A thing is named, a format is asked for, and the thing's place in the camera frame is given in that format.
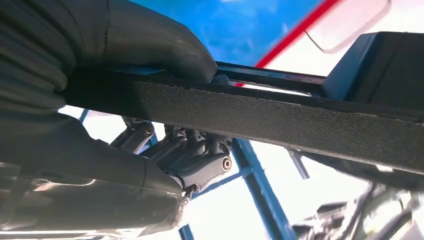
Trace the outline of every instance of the gloved hand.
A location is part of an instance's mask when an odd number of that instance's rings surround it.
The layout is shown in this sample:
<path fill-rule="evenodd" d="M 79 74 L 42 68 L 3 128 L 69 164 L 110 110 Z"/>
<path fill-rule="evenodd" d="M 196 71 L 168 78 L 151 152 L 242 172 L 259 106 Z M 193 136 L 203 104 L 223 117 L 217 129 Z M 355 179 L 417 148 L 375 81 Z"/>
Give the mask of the gloved hand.
<path fill-rule="evenodd" d="M 139 156 L 91 139 L 81 123 L 57 113 L 56 92 L 78 66 L 161 66 L 208 81 L 216 63 L 185 26 L 126 0 L 0 1 L 0 162 L 20 175 L 43 171 L 181 193 Z"/>

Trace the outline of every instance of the hand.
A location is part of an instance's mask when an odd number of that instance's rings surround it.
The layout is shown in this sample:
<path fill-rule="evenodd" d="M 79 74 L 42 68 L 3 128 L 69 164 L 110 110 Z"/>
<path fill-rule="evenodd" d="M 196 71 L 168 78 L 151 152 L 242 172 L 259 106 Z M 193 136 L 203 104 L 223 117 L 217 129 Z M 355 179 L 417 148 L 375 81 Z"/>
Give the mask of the hand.
<path fill-rule="evenodd" d="M 139 227 L 175 224 L 175 218 L 166 214 L 178 213 L 180 203 L 168 193 L 181 196 L 181 186 L 153 163 L 91 139 L 77 119 L 57 113 L 65 101 L 56 92 L 66 87 L 67 76 L 76 67 L 104 63 L 162 66 L 177 77 L 206 82 L 217 66 L 199 40 L 185 26 L 126 0 L 2 0 L 0 16 L 1 162 L 20 166 L 25 178 L 53 171 L 158 190 L 149 199 L 144 193 L 134 200 L 141 201 L 148 217 L 135 210 L 128 218 L 138 219 Z M 54 210 L 50 205 L 40 208 L 37 226 L 31 227 L 63 222 L 58 230 L 66 230 L 82 224 L 60 215 L 67 206 L 85 213 L 83 203 L 58 201 Z M 159 210 L 165 211 L 164 218 L 157 215 Z M 121 221 L 127 218 L 124 214 L 131 214 L 115 211 L 114 206 L 110 211 L 92 223 Z M 44 221 L 47 212 L 51 214 Z"/>

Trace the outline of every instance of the cable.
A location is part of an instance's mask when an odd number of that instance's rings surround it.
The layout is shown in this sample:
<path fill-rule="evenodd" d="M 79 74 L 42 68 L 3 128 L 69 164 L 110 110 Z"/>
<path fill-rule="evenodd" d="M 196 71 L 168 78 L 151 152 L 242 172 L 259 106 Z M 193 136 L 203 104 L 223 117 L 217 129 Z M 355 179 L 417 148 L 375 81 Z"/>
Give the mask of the cable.
<path fill-rule="evenodd" d="M 344 230 L 343 234 L 338 238 L 338 240 L 344 240 L 348 237 L 348 235 L 352 232 L 355 223 L 359 217 L 359 215 L 362 213 L 362 211 L 364 210 L 364 207 L 366 206 L 368 200 L 370 199 L 370 197 L 373 195 L 374 190 L 376 189 L 377 184 L 375 182 L 371 183 L 371 187 L 369 188 L 369 191 L 366 193 L 366 195 L 362 198 L 359 199 L 359 203 L 357 208 L 355 209 L 355 212 L 353 213 L 352 218 L 350 219 L 349 224 L 347 225 L 346 229 Z"/>

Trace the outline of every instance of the blue pole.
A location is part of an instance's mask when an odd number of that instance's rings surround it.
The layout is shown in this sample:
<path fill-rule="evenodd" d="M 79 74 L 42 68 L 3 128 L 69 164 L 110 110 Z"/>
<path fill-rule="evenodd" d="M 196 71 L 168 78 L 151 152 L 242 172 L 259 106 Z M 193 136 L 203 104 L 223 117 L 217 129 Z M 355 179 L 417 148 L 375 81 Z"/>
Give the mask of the blue pole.
<path fill-rule="evenodd" d="M 195 237 L 193 236 L 192 230 L 190 229 L 190 226 L 188 224 L 179 229 L 179 235 L 181 236 L 182 240 L 195 239 Z"/>
<path fill-rule="evenodd" d="M 244 177 L 269 236 L 274 240 L 295 240 L 296 234 L 275 196 L 261 163 L 248 140 L 234 138 L 232 152 L 241 169 L 251 168 Z"/>

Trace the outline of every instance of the red stripe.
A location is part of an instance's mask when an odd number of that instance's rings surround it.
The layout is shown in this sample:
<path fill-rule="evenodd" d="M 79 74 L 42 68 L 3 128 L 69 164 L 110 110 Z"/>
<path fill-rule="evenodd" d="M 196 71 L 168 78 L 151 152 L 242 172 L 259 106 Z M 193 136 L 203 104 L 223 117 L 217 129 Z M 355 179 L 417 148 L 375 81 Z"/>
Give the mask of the red stripe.
<path fill-rule="evenodd" d="M 324 13 L 332 8 L 341 0 L 324 0 L 321 5 L 315 8 L 297 27 L 295 27 L 286 37 L 284 37 L 267 55 L 265 55 L 257 64 L 257 68 L 264 68 L 279 53 L 300 37 L 309 26 L 315 23 Z"/>

